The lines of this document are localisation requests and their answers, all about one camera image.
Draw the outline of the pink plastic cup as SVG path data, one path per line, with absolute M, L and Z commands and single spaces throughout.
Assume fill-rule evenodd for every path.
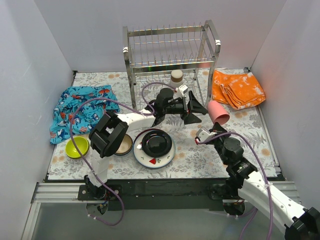
M 210 119 L 212 122 L 219 123 L 220 125 L 226 124 L 229 119 L 230 115 L 225 110 L 225 108 L 217 101 L 211 100 L 207 105 L 207 111 Z

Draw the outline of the white brown steel cup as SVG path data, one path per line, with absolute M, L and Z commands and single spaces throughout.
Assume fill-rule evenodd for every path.
M 173 88 L 178 88 L 183 83 L 184 74 L 180 69 L 175 69 L 170 74 L 170 85 Z

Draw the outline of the beige bowl with patterned outside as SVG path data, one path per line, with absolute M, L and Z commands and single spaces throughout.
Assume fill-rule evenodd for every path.
M 118 150 L 114 153 L 116 156 L 124 156 L 127 155 L 133 147 L 132 138 L 126 134 L 118 148 Z

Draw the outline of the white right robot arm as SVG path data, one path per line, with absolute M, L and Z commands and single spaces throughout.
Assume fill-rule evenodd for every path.
M 264 169 L 255 167 L 244 157 L 241 142 L 234 137 L 236 133 L 226 131 L 217 122 L 210 133 L 213 135 L 209 144 L 227 166 L 227 195 L 248 201 L 269 218 L 267 239 L 270 239 L 273 227 L 277 227 L 286 240 L 320 238 L 320 212 L 317 209 L 296 203 L 268 181 Z

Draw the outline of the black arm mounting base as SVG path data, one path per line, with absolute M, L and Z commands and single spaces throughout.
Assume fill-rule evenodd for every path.
M 109 189 L 93 187 L 87 180 L 79 187 L 77 199 L 102 203 L 101 212 L 126 210 L 222 211 L 231 216 L 249 214 L 251 208 L 234 193 L 227 191 L 224 178 L 193 179 L 112 179 Z

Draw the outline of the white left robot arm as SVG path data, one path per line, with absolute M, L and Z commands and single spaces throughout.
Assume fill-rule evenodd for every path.
M 157 129 L 166 115 L 179 115 L 185 125 L 201 123 L 196 114 L 206 115 L 208 110 L 201 105 L 187 86 L 172 90 L 163 88 L 156 99 L 148 102 L 139 112 L 116 114 L 107 111 L 90 131 L 90 146 L 100 158 L 117 154 L 124 145 L 126 134 L 145 128 L 129 145 L 135 159 L 144 167 L 159 169 L 167 166 L 175 157 L 176 146 L 168 133 Z

